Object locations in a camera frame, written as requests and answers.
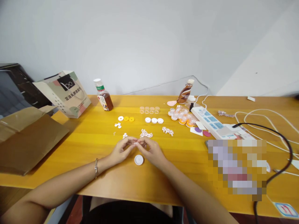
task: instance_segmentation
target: woman's left hand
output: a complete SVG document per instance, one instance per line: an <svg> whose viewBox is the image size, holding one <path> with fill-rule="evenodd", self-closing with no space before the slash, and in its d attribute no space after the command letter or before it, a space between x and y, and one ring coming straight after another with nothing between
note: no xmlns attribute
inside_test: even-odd
<svg viewBox="0 0 299 224"><path fill-rule="evenodd" d="M132 149L135 147L134 143L137 141L137 138L128 136L120 140L113 151L108 155L109 160L112 164L118 164L123 162L127 156L130 154Z"/></svg>

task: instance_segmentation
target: bracelet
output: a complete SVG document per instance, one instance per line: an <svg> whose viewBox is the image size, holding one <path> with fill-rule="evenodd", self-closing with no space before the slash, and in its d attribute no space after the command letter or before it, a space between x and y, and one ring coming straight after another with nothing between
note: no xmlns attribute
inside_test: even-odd
<svg viewBox="0 0 299 224"><path fill-rule="evenodd" d="M94 166L94 169L96 170L96 177L95 177L95 179L97 178L97 160L98 160L98 158L96 158L96 164Z"/></svg>

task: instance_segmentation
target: white wall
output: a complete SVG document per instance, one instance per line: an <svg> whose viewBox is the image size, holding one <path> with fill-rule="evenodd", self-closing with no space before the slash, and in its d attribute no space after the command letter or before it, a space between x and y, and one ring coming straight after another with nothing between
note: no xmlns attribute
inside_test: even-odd
<svg viewBox="0 0 299 224"><path fill-rule="evenodd" d="M274 23L219 96L283 96L299 92L299 1Z"/></svg>
<svg viewBox="0 0 299 224"><path fill-rule="evenodd" d="M189 75L215 94L293 1L2 0L0 61L34 80L74 70L89 94L95 78L125 94Z"/></svg>

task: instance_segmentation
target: power strip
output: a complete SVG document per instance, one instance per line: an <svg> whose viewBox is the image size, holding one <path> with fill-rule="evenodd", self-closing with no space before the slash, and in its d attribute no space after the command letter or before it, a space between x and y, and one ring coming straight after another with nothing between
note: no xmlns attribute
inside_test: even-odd
<svg viewBox="0 0 299 224"><path fill-rule="evenodd" d="M223 128L224 125L218 121L212 114L210 114L204 107L193 107L191 112L194 116L208 129L208 131L218 140L231 140L237 137L233 134L220 136L218 130Z"/></svg>

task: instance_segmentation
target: white bottle cap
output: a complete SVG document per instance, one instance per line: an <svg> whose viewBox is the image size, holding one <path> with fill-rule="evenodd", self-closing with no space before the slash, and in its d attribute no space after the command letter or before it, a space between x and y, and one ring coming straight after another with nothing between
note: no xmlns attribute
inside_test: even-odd
<svg viewBox="0 0 299 224"><path fill-rule="evenodd" d="M194 79L188 79L187 83L193 84L194 83Z"/></svg>
<svg viewBox="0 0 299 224"><path fill-rule="evenodd" d="M146 122L146 123L150 123L150 121L151 121L150 118L146 118L146 119L145 119L145 122Z"/></svg>
<svg viewBox="0 0 299 224"><path fill-rule="evenodd" d="M135 161L135 163L136 163L137 165L140 166L140 165L143 163L143 157L142 157L142 155L137 155L137 156L135 156L134 161Z"/></svg>
<svg viewBox="0 0 299 224"><path fill-rule="evenodd" d="M164 120L162 118L158 118L158 124L162 124Z"/></svg>
<svg viewBox="0 0 299 224"><path fill-rule="evenodd" d="M157 118L152 118L152 123L156 124L158 122Z"/></svg>

